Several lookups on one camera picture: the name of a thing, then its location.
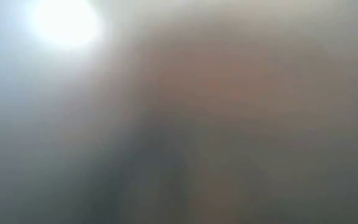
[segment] bright light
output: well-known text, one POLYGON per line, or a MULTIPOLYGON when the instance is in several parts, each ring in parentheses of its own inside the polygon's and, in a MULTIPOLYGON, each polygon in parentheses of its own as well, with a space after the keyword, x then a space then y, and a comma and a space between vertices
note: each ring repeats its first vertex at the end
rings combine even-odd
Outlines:
POLYGON ((100 20, 85 0, 38 0, 29 12, 37 35, 59 47, 80 47, 100 37, 100 20))

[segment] hazy background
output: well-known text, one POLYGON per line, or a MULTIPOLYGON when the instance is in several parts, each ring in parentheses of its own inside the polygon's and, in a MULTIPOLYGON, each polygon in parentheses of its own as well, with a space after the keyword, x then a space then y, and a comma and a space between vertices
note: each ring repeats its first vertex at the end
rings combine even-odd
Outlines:
MULTIPOLYGON (((82 208, 77 204, 92 179, 89 167, 98 158, 94 153, 98 149, 91 152, 80 143, 68 144, 65 134, 70 138, 86 134, 70 134, 62 124, 78 121, 78 128, 73 128, 78 130, 84 125, 81 122, 95 114, 65 120, 71 111, 59 109, 62 97, 73 96, 68 86, 83 83, 81 78, 114 32, 158 4, 97 2, 109 31, 106 42, 60 50, 33 34, 26 1, 0 0, 0 223, 79 223, 76 219, 81 213, 76 211, 82 208)), ((358 18, 358 1, 349 4, 358 18)))

